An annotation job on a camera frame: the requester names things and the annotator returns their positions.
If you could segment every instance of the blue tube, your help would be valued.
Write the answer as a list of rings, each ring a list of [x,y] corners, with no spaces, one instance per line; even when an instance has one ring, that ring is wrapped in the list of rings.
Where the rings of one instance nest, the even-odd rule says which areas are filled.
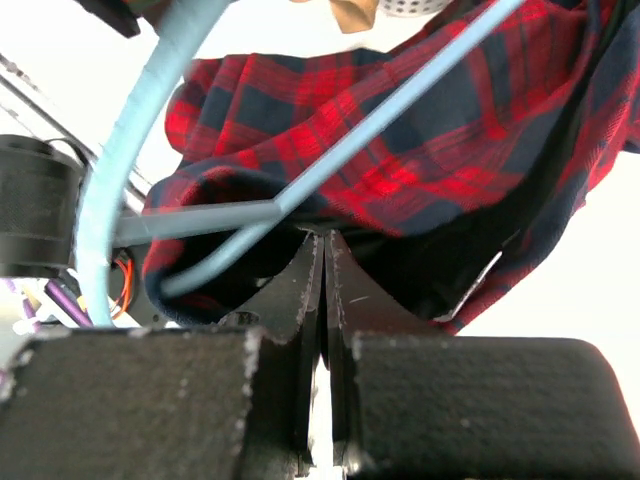
[[[286,216],[291,213],[342,168],[351,157],[424,95],[524,1],[499,0],[487,8],[430,62],[276,196],[275,202],[281,207],[283,214]],[[261,222],[239,230],[200,263],[166,279],[161,285],[162,294],[168,298],[176,297],[204,285],[233,265],[277,223],[278,220]]]
[[[86,182],[78,215],[76,262],[96,327],[113,326],[107,301],[108,259],[129,175],[162,107],[228,4],[228,0],[173,2],[158,45]]]

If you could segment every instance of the red and black plaid fabric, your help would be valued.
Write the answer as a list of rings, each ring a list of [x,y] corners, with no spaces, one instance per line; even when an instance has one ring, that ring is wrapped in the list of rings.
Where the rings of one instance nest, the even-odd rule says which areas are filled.
[[[253,54],[196,61],[165,124],[183,161],[154,186],[147,209],[271,198],[490,3],[456,0],[389,53],[360,49],[311,59]],[[424,234],[500,202],[532,169],[615,4],[527,1],[327,181],[311,208],[398,237]],[[517,251],[444,329],[455,333],[539,265],[620,150],[640,145],[638,32],[636,9],[590,79],[573,154],[555,194]],[[215,321],[227,310],[206,289],[170,306],[158,294],[161,279],[187,253],[185,245],[152,245],[147,290],[173,316]],[[213,249],[199,245],[206,250],[200,257]]]

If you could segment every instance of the plaid shirt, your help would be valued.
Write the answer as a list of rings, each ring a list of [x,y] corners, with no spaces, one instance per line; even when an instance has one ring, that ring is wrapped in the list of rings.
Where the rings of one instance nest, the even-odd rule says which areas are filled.
[[[527,1],[327,181],[311,204],[323,215],[411,236],[500,202],[533,167],[616,1]],[[389,53],[195,61],[165,123],[183,161],[154,186],[147,209],[272,197],[489,3],[456,0]],[[456,318],[438,324],[446,331],[457,332],[538,266],[620,150],[640,145],[638,32],[636,8],[591,77],[575,148],[555,194]],[[160,300],[159,282],[175,271],[184,245],[153,243],[144,268],[150,298],[178,321],[215,321],[228,309],[210,289]],[[202,258],[210,252],[189,253]]]

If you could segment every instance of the black cylinder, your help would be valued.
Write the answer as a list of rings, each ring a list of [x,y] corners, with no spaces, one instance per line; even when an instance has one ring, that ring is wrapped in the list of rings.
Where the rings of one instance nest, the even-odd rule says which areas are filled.
[[[82,177],[48,143],[0,135],[0,277],[50,278],[70,266]]]

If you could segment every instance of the white surface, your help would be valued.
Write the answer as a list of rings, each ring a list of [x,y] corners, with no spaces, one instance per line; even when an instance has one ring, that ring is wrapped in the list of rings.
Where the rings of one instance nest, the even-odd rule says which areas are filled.
[[[92,127],[95,140],[104,140],[155,42],[151,31],[125,41],[86,17],[71,0],[21,0],[3,13],[0,52],[63,110]],[[312,56],[358,45],[388,50],[424,21],[380,15],[374,30],[349,36],[339,33],[324,0],[242,0],[225,14],[200,56],[251,51]],[[139,166],[157,180],[170,174],[177,161],[157,125]],[[640,427],[638,179],[639,159],[622,154],[548,261],[463,334],[592,342],[614,367]]]

